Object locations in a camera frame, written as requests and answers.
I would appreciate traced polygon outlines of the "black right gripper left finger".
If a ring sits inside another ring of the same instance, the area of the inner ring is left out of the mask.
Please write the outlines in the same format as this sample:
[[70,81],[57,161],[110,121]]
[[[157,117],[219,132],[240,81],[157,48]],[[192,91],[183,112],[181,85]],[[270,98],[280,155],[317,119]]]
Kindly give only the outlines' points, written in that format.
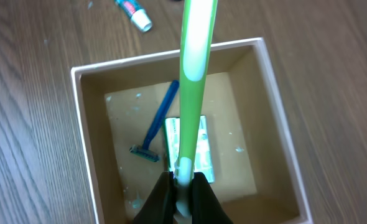
[[133,224],[173,224],[176,189],[172,172],[161,173]]

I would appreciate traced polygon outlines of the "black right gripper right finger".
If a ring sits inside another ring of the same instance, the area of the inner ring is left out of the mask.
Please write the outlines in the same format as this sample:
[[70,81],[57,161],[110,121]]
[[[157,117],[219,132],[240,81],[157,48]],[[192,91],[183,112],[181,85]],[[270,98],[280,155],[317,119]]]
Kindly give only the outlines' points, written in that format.
[[189,191],[193,224],[233,224],[202,172],[195,172]]

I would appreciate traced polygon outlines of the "green white soap packet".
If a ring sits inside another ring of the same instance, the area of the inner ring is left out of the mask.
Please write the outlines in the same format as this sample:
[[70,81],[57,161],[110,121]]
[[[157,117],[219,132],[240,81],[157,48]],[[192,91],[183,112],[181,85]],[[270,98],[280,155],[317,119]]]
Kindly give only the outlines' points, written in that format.
[[[175,171],[175,164],[179,156],[180,146],[180,118],[166,118],[163,124],[166,157],[168,171]],[[210,141],[208,138],[207,119],[205,115],[200,116],[200,125],[198,129],[197,149],[194,162],[194,172],[202,172],[208,183],[215,181],[213,164],[211,159]]]

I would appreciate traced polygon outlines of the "blue disposable razor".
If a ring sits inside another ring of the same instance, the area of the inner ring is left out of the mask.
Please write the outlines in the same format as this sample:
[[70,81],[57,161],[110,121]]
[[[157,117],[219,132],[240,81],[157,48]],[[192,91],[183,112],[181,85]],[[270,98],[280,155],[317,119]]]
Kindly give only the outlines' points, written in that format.
[[155,138],[155,136],[157,135],[163,124],[165,116],[177,94],[179,85],[180,84],[178,80],[172,81],[164,96],[164,99],[162,100],[162,103],[160,104],[157,110],[156,115],[154,116],[154,119],[147,131],[147,134],[144,138],[142,145],[131,146],[129,149],[130,153],[135,154],[141,158],[147,159],[148,161],[151,162],[158,162],[160,160],[159,155],[156,152],[151,151],[149,147],[151,145],[152,140]]

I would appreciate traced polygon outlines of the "green white toothbrush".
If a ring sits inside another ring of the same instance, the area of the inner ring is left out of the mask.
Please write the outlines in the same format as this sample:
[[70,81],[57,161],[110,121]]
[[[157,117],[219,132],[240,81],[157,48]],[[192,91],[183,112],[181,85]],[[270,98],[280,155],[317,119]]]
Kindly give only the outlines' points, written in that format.
[[174,217],[179,223],[192,216],[189,187],[217,4],[215,0],[189,0],[184,4],[180,44],[180,146],[174,173],[177,186]]

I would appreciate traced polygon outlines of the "open white cardboard box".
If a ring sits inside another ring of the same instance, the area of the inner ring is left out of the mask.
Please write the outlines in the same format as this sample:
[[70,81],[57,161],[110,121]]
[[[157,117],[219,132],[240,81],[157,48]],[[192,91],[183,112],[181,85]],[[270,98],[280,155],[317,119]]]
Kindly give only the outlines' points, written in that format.
[[[179,77],[179,51],[71,70],[97,223],[130,223],[160,174],[175,163],[166,131],[151,162],[130,153],[143,143],[166,92]],[[261,38],[211,46],[201,138],[208,138],[212,189],[235,223],[311,223],[286,114]]]

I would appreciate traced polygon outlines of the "teal toothpaste tube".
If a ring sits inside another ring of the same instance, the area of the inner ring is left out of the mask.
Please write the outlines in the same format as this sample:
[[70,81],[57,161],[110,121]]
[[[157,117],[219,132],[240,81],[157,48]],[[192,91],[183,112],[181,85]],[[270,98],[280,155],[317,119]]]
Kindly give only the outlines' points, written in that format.
[[114,3],[141,32],[147,32],[152,28],[152,21],[137,0],[114,0]]

